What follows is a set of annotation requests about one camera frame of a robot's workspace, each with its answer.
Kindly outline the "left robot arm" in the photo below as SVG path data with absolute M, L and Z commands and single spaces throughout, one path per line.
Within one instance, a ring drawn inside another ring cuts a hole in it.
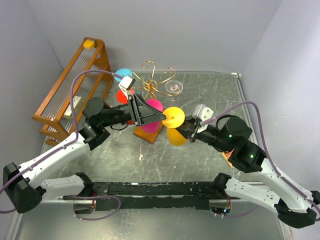
M 128 97 L 126 104 L 109 106 L 102 98 L 92 97 L 82 112 L 85 122 L 65 140 L 47 152 L 17 165 L 13 162 L 3 168 L 3 186 L 14 206 L 22 214 L 34 209 L 44 198 L 54 198 L 62 190 L 47 182 L 56 170 L 101 145 L 110 133 L 106 127 L 132 121 L 136 126 L 166 119 L 162 111 L 150 106 L 139 94 Z

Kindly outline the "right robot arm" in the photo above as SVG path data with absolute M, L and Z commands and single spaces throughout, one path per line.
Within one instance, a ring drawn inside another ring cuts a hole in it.
M 237 170 L 254 176 L 267 189 L 254 187 L 227 174 L 220 173 L 213 181 L 212 193 L 218 199 L 239 198 L 277 215 L 286 225 L 301 229 L 311 226 L 320 219 L 319 191 L 309 191 L 275 168 L 266 152 L 249 140 L 252 129 L 235 115 L 226 114 L 222 128 L 208 125 L 200 130 L 200 120 L 189 116 L 178 127 L 178 132 L 186 139 L 199 140 L 220 153 L 229 153 L 229 162 Z

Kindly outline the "red wine glass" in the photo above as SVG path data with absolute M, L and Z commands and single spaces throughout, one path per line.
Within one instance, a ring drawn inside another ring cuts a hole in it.
M 134 89 L 130 89 L 129 91 L 130 91 L 131 94 L 135 93 Z M 125 94 L 121 90 L 119 90 L 116 93 L 116 99 L 122 104 L 127 104 L 128 103 L 127 97 L 125 96 Z M 133 125 L 133 121 L 132 120 L 129 120 L 127 123 L 128 123 L 128 125 Z

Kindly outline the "blue wine glass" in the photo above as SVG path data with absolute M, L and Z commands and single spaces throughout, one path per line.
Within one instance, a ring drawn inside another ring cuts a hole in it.
M 133 72 L 128 68 L 120 68 L 115 72 L 115 74 L 123 78 L 126 76 L 130 76 L 131 78 L 133 78 Z

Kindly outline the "magenta wine glass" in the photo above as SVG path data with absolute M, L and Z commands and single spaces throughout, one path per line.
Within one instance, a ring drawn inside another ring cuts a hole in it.
M 164 110 L 163 104 L 157 99 L 148 99 L 146 103 L 160 112 L 163 112 Z M 158 116 L 152 115 L 146 119 L 145 124 L 142 125 L 141 128 L 144 132 L 151 134 L 155 133 L 158 130 L 159 125 L 160 120 Z

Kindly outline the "clear wine glass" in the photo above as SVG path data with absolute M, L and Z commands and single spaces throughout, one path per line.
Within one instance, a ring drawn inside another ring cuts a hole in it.
M 167 91 L 167 95 L 170 96 L 170 100 L 173 102 L 175 97 L 178 96 L 183 91 L 183 84 L 178 80 L 169 80 L 165 84 L 165 89 Z

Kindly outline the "yellow wine glass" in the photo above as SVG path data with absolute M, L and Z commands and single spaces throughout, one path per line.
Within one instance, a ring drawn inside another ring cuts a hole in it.
M 162 120 L 162 124 L 167 128 L 166 135 L 170 144 L 173 146 L 182 146 L 187 142 L 187 139 L 178 132 L 177 128 L 180 127 L 185 121 L 184 111 L 176 106 L 168 107 L 163 111 L 166 119 Z

